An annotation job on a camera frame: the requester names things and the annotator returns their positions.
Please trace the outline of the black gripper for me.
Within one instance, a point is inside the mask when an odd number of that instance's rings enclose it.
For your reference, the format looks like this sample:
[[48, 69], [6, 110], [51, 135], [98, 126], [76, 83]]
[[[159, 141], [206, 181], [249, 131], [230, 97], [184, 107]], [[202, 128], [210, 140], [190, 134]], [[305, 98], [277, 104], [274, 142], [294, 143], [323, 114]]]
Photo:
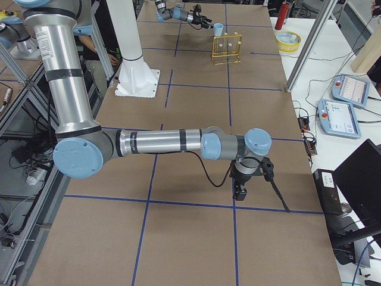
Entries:
[[235, 200], [244, 200], [247, 195], [245, 183], [248, 181], [247, 176], [233, 177], [233, 198]]
[[196, 8], [194, 8], [192, 10], [192, 16], [193, 16], [193, 20], [191, 21], [192, 24], [200, 25], [201, 28], [205, 28], [205, 29], [212, 29], [214, 27], [213, 25], [210, 25], [207, 23], [207, 22], [212, 22], [212, 20], [209, 18], [206, 18], [206, 16], [201, 15], [200, 10], [197, 10]]

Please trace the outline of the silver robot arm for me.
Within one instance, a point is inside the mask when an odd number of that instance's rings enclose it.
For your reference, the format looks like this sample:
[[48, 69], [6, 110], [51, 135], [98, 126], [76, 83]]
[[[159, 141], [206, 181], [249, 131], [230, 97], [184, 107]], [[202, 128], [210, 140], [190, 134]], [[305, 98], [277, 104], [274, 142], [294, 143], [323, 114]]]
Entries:
[[156, 0], [154, 2], [157, 8], [157, 19], [160, 22], [173, 18], [186, 22], [190, 25], [198, 25], [199, 29], [212, 29], [214, 27], [212, 24], [212, 19], [209, 19], [201, 14], [202, 7], [200, 4], [195, 4], [192, 10], [186, 11], [180, 4], [177, 4], [175, 7], [168, 8], [166, 1]]
[[234, 181], [235, 200], [246, 196], [253, 176], [274, 181], [267, 157], [271, 136], [254, 128], [245, 135], [225, 134], [217, 127], [156, 131], [104, 130], [93, 118], [74, 35], [91, 33], [90, 1], [19, 1], [27, 25], [38, 40], [45, 77], [59, 126], [53, 159], [61, 173], [77, 179], [129, 154], [192, 153], [200, 161], [229, 160], [226, 176]]

